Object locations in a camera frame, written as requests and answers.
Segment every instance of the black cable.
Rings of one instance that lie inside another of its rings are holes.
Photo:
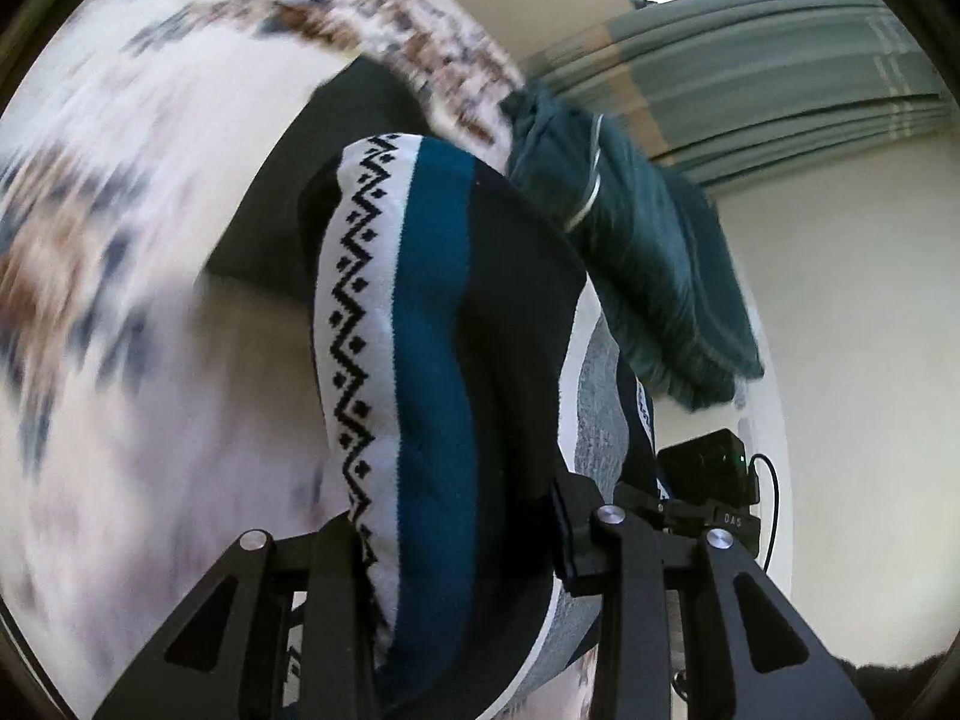
[[[776,480],[776,469],[774,464],[771,463],[770,458],[766,455],[760,454],[757,452],[750,459],[750,470],[754,469],[754,465],[757,460],[762,460],[768,469],[770,469],[770,476],[774,481],[774,522],[770,528],[770,541],[767,542],[767,557],[763,561],[763,572],[766,573],[767,569],[770,567],[770,559],[774,554],[774,539],[776,538],[776,522],[779,520],[779,482]]]

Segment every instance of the dark teal towel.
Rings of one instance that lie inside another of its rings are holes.
[[[716,210],[614,119],[513,93],[509,176],[568,234],[637,377],[690,409],[733,400],[763,367]]]

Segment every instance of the metal screw cap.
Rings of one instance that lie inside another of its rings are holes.
[[[619,506],[601,506],[597,509],[597,519],[605,525],[619,525],[627,518],[627,512]]]
[[[248,552],[256,552],[267,545],[267,533],[263,531],[247,531],[240,536],[240,546]]]
[[[723,528],[714,528],[707,533],[707,543],[717,549],[730,549],[733,546],[733,536]]]

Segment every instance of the gray fabric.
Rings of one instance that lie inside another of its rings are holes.
[[[954,124],[952,98],[881,0],[678,0],[531,57],[565,100],[623,119],[702,186]]]
[[[605,501],[613,501],[613,488],[627,454],[627,421],[621,412],[616,381],[619,349],[600,317],[587,347],[577,392],[578,435],[574,466],[577,473],[597,483]],[[560,674],[600,613],[599,596],[573,598],[560,591],[557,614],[547,633],[544,649],[517,690],[515,700],[528,696]]]

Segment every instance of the white bedding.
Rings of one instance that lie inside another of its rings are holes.
[[[0,118],[0,593],[80,720],[238,533],[325,514],[305,309],[200,273],[359,52],[503,169],[522,79],[452,0],[87,0]]]

